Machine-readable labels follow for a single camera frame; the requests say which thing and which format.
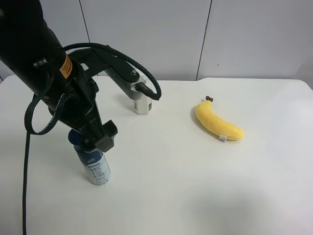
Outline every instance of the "orange label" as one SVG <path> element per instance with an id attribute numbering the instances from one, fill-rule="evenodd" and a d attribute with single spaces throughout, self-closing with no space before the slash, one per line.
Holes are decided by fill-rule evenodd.
<path id="1" fill-rule="evenodd" d="M 72 64 L 69 56 L 67 55 L 62 67 L 60 68 L 60 72 L 62 73 L 64 78 L 67 79 L 70 72 L 72 72 L 72 69 L 73 69 L 73 64 Z"/>

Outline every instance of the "white label tag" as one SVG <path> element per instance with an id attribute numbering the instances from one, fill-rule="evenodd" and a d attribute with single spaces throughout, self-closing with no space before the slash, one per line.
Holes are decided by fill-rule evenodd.
<path id="1" fill-rule="evenodd" d="M 220 135 L 220 139 L 221 139 L 221 141 L 225 142 L 227 140 L 227 136 Z"/>

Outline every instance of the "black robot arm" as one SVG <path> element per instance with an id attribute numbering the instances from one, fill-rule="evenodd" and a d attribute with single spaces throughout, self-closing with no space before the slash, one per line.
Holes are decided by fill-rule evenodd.
<path id="1" fill-rule="evenodd" d="M 67 50 L 76 50 L 69 55 Z M 159 100 L 161 89 L 140 64 L 109 46 L 81 43 L 62 47 L 47 27 L 39 0 L 0 2 L 0 59 L 34 92 L 25 114 L 25 127 L 42 135 L 57 120 L 79 132 L 85 151 L 104 152 L 114 145 L 117 127 L 110 120 L 102 124 L 96 104 L 98 86 L 92 77 L 105 71 L 128 95 L 137 100 L 143 95 Z M 141 70 L 156 88 L 153 93 L 131 65 Z M 32 113 L 42 100 L 53 118 L 43 131 L 32 129 Z"/>

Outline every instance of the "plush banana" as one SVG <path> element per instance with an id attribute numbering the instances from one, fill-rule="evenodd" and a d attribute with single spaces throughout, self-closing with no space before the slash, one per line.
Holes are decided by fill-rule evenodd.
<path id="1" fill-rule="evenodd" d="M 196 116 L 206 129 L 213 132 L 215 135 L 218 135 L 223 141 L 237 141 L 244 137 L 245 132 L 242 129 L 222 120 L 213 113 L 213 99 L 211 97 L 207 96 L 205 99 L 206 101 L 201 102 L 196 107 Z"/>

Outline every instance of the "black cable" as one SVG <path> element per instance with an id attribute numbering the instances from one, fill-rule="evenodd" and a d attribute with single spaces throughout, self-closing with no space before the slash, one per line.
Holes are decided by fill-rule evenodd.
<path id="1" fill-rule="evenodd" d="M 28 172 L 28 157 L 29 157 L 29 146 L 30 146 L 30 135 L 44 135 L 48 133 L 57 123 L 59 120 L 59 117 L 62 113 L 62 109 L 64 107 L 65 102 L 69 98 L 68 94 L 62 94 L 61 98 L 57 104 L 56 110 L 54 112 L 54 115 L 48 125 L 40 132 L 35 132 L 32 126 L 32 119 L 34 115 L 34 110 L 39 103 L 39 101 L 44 98 L 45 94 L 49 91 L 49 89 L 52 86 L 53 79 L 54 79 L 54 72 L 51 68 L 49 68 L 46 71 L 46 79 L 47 84 L 46 87 L 43 89 L 41 93 L 38 95 L 33 96 L 33 100 L 28 105 L 25 117 L 24 117 L 24 123 L 25 128 L 27 130 L 26 133 L 26 144 L 25 144 L 25 157 L 24 157 L 24 170 L 23 170 L 23 193 L 22 193 L 22 231 L 23 235 L 26 235 L 26 192 L 27 192 L 27 172 Z"/>
<path id="2" fill-rule="evenodd" d="M 146 70 L 141 64 L 139 64 L 137 61 L 133 60 L 132 58 L 128 57 L 127 55 L 123 54 L 122 52 L 119 52 L 118 50 L 115 50 L 109 46 L 105 46 L 105 45 L 98 44 L 98 43 L 76 43 L 76 44 L 72 44 L 72 45 L 68 45 L 68 46 L 64 47 L 64 50 L 67 51 L 67 50 L 82 48 L 82 47 L 98 48 L 98 49 L 105 50 L 105 51 L 107 51 L 113 55 L 116 55 L 116 56 L 124 59 L 125 61 L 127 61 L 131 65 L 135 66 L 137 69 L 142 71 L 148 77 L 148 79 L 152 82 L 152 84 L 154 85 L 154 87 L 156 89 L 156 93 L 152 93 L 151 98 L 155 99 L 155 100 L 159 100 L 161 98 L 161 95 L 162 95 L 161 88 L 160 88 L 159 84 L 157 83 L 156 79 L 153 77 L 153 75 L 148 70 Z"/>
<path id="3" fill-rule="evenodd" d="M 145 96 L 150 97 L 151 99 L 157 99 L 157 94 L 155 94 L 146 84 L 139 82 L 135 84 L 135 89 L 139 92 L 142 92 Z"/>
<path id="4" fill-rule="evenodd" d="M 26 191 L 27 191 L 27 172 L 28 172 L 28 156 L 30 145 L 30 133 L 26 133 L 24 172 L 23 172 L 23 195 L 22 195 L 22 229 L 23 235 L 26 235 Z"/>
<path id="5" fill-rule="evenodd" d="M 32 126 L 32 119 L 33 119 L 34 111 L 35 111 L 35 108 L 36 108 L 37 104 L 39 103 L 39 101 L 44 98 L 45 94 L 47 93 L 47 91 L 49 91 L 49 89 L 52 86 L 52 83 L 54 80 L 53 70 L 47 70 L 46 78 L 47 78 L 46 87 L 44 88 L 44 90 L 40 94 L 38 94 L 38 95 L 34 94 L 33 100 L 30 102 L 30 104 L 28 105 L 26 112 L 25 112 L 25 117 L 24 117 L 25 128 L 29 133 L 31 133 L 33 135 L 40 135 L 41 136 L 41 135 L 44 135 L 44 134 L 46 134 L 52 130 L 52 128 L 58 122 L 60 115 L 61 115 L 61 112 L 62 112 L 62 109 L 64 107 L 64 104 L 68 99 L 68 95 L 62 94 L 61 98 L 57 104 L 54 115 L 51 118 L 51 120 L 49 121 L 48 125 L 43 130 L 41 130 L 40 132 L 34 131 L 34 128 Z"/>

